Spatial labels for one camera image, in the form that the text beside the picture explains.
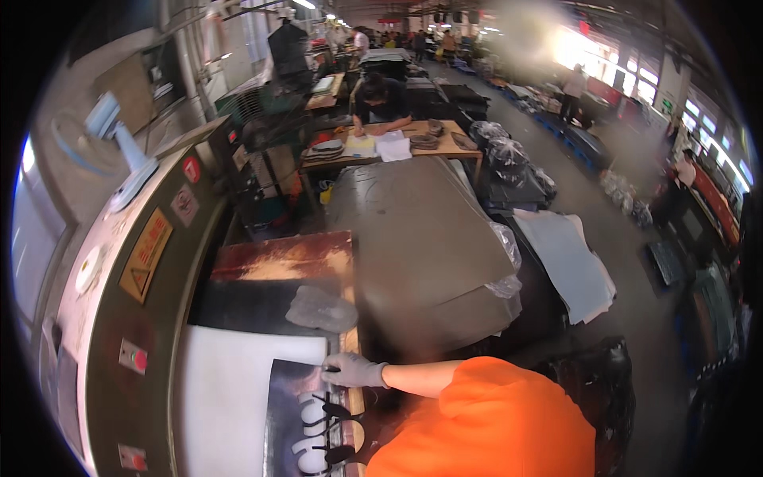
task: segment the red emergency stop button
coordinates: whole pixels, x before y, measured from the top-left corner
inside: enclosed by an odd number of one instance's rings
[[[138,350],[133,353],[133,364],[138,369],[138,371],[145,371],[146,370],[146,364],[148,363],[148,356],[146,356],[145,351]]]
[[[143,456],[133,456],[133,467],[135,470],[146,470],[146,460]]]

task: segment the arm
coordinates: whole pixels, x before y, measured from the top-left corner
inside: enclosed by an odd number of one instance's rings
[[[339,371],[323,371],[324,381],[347,388],[363,386],[400,389],[411,394],[437,398],[453,380],[453,373],[463,361],[393,366],[387,363],[371,363],[355,353],[328,356],[324,368]]]
[[[376,127],[373,134],[374,136],[381,136],[384,133],[387,133],[389,131],[394,131],[396,129],[400,129],[403,126],[408,126],[412,122],[412,118],[410,114],[405,118],[400,118],[397,121],[392,121],[391,123],[387,124],[380,124]]]
[[[461,363],[463,361],[387,365],[381,369],[381,380],[390,388],[426,398],[438,398],[440,392],[453,380],[453,372]]]
[[[365,134],[365,130],[363,129],[363,121],[360,120],[360,117],[357,114],[353,114],[353,125],[355,126],[354,134],[356,137],[361,137],[363,134]]]

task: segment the gray work glove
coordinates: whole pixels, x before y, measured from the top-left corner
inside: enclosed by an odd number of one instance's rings
[[[346,388],[381,387],[389,389],[382,379],[382,369],[389,363],[371,363],[355,353],[339,353],[324,359],[320,377],[325,382]]]

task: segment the stack of leather sheets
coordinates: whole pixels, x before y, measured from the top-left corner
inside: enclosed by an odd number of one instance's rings
[[[475,343],[513,320],[484,287],[514,273],[473,195],[439,157],[348,167],[327,206],[329,230],[351,230],[356,292],[408,356]]]

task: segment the orange shirt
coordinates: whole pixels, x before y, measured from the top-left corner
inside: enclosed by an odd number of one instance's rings
[[[561,386],[497,358],[463,362],[369,462],[368,477],[591,477],[595,429]]]

